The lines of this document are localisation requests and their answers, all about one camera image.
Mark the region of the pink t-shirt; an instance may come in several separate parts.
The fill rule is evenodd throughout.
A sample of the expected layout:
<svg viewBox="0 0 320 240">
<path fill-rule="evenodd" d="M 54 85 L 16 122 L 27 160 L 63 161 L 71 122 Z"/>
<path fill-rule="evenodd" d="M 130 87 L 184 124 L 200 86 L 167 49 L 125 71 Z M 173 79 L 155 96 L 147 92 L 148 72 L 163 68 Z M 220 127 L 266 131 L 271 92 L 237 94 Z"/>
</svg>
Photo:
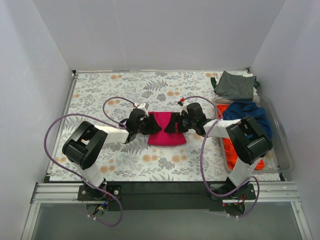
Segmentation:
<svg viewBox="0 0 320 240">
<path fill-rule="evenodd" d="M 148 138 L 148 144 L 157 147 L 176 147 L 184 145 L 187 140 L 183 133 L 168 133 L 165 132 L 165 128 L 168 126 L 171 115 L 173 112 L 158 112 L 151 111 L 149 114 L 155 117 L 156 123 L 161 127 L 161 130 L 157 133 L 153 133 Z"/>
</svg>

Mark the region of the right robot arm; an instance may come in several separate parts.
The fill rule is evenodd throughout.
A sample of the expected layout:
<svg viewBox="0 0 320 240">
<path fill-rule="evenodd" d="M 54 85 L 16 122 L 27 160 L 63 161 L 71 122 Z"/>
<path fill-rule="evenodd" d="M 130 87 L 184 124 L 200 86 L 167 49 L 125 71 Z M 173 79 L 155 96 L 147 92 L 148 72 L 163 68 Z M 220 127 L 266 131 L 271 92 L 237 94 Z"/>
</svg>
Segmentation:
<svg viewBox="0 0 320 240">
<path fill-rule="evenodd" d="M 197 135 L 202 136 L 200 172 L 207 191 L 218 198 L 239 198 L 245 192 L 244 186 L 252 178 L 256 165 L 273 148 L 268 134 L 252 116 L 235 120 L 212 119 L 206 117 L 197 102 L 188 105 L 180 102 L 179 105 L 180 112 L 171 114 L 164 131 L 173 134 L 186 133 L 193 129 Z M 208 185 L 203 166 L 206 140 L 213 137 L 230 139 L 237 154 L 237 162 L 232 172 L 225 183 L 215 189 Z"/>
</svg>

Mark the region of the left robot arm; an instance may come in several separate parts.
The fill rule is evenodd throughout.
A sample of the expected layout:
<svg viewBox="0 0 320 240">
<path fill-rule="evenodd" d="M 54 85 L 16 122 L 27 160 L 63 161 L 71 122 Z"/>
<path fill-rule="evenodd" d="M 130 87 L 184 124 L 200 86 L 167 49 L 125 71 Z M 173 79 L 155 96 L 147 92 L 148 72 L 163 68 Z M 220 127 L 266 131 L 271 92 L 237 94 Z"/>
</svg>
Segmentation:
<svg viewBox="0 0 320 240">
<path fill-rule="evenodd" d="M 95 200 L 106 196 L 105 178 L 96 164 L 104 145 L 128 144 L 137 134 L 151 135 L 162 128 L 152 113 L 135 108 L 117 127 L 94 125 L 83 121 L 62 147 L 62 153 L 78 169 L 80 175 L 92 183 L 84 183 L 85 191 Z"/>
</svg>

